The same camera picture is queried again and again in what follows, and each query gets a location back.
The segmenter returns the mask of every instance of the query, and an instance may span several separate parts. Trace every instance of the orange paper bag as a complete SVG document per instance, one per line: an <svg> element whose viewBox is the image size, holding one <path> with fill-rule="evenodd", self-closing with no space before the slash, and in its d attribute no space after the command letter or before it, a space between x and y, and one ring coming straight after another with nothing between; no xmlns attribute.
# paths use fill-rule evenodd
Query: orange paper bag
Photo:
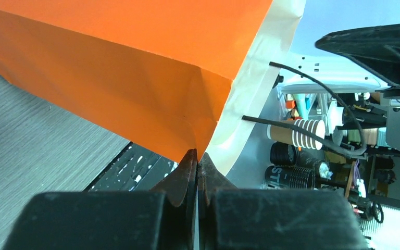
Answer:
<svg viewBox="0 0 400 250"><path fill-rule="evenodd" d="M269 12L272 0L0 0L0 74L172 160L201 157Z"/></svg>

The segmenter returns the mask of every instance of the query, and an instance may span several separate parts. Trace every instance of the paper bag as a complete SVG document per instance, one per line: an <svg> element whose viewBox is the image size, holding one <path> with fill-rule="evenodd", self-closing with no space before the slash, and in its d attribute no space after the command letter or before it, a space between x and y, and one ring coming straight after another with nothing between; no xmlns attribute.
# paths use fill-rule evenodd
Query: paper bag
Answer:
<svg viewBox="0 0 400 250"><path fill-rule="evenodd" d="M0 74L169 159L200 158L219 120L217 142L240 126L227 101L261 110L267 59L287 52L302 3L0 0Z"/></svg>

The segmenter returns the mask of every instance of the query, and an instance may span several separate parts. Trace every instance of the gray table surface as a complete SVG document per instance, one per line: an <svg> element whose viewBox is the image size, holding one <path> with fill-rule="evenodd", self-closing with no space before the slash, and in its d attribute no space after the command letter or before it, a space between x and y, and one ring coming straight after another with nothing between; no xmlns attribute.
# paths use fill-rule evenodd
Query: gray table surface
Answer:
<svg viewBox="0 0 400 250"><path fill-rule="evenodd" d="M0 248L32 195L81 191L128 142L0 77Z"/></svg>

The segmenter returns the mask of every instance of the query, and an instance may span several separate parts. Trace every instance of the clutter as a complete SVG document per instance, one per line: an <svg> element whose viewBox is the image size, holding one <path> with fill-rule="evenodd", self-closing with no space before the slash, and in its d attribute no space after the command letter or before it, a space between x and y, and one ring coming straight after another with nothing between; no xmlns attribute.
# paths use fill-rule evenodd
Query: clutter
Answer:
<svg viewBox="0 0 400 250"><path fill-rule="evenodd" d="M354 165L354 169L353 169L353 180L354 180L354 186L355 187L358 187L358 185L356 184L357 180L361 179L361 176L359 174L358 166L359 166L359 160L356 160L355 161L355 165Z"/></svg>
<svg viewBox="0 0 400 250"><path fill-rule="evenodd" d="M378 179L378 182L392 184L396 181L396 174L393 170L377 169L373 174L373 178Z"/></svg>
<svg viewBox="0 0 400 250"><path fill-rule="evenodd" d="M315 171L320 178L330 180L333 173L329 170L329 165L324 160L316 159L307 151L299 153L298 165L304 168L310 168Z"/></svg>
<svg viewBox="0 0 400 250"><path fill-rule="evenodd" d="M291 110L291 116L294 117L294 118L295 118L295 117L298 117L298 116L299 116L298 110L292 109L292 110Z"/></svg>
<svg viewBox="0 0 400 250"><path fill-rule="evenodd" d="M295 101L286 101L286 108L287 109L295 108Z"/></svg>
<svg viewBox="0 0 400 250"><path fill-rule="evenodd" d="M325 156L326 160L331 162L331 163L345 164L347 162L346 157L338 155L338 154L335 154L335 153L330 152L330 151L325 151L324 152L324 156Z"/></svg>
<svg viewBox="0 0 400 250"><path fill-rule="evenodd" d="M293 94L298 113L303 119L308 119L308 112L306 108L306 94Z"/></svg>
<svg viewBox="0 0 400 250"><path fill-rule="evenodd" d="M358 187L359 196L366 198L367 192L366 192L366 186L364 185L364 180L356 179L356 186Z"/></svg>
<svg viewBox="0 0 400 250"><path fill-rule="evenodd" d="M386 131L386 128L363 129L366 143L373 146L390 147L385 139ZM347 139L350 142L359 142L360 137L358 130L348 130Z"/></svg>
<svg viewBox="0 0 400 250"><path fill-rule="evenodd" d="M359 101L360 99L362 100L368 100L370 98L370 93L355 93L355 100Z"/></svg>

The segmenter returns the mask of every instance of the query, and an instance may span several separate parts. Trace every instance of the paper cup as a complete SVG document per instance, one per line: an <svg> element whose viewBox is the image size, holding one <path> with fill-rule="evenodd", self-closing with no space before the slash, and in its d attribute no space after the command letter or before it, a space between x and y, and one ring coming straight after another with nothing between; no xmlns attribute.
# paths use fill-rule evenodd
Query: paper cup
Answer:
<svg viewBox="0 0 400 250"><path fill-rule="evenodd" d="M324 121L322 120L296 120L295 125L321 138L324 138L326 128L324 126ZM292 141L293 145L296 147L312 148L318 150L322 148L322 144L320 142L317 142L314 139L296 131L292 131Z"/></svg>

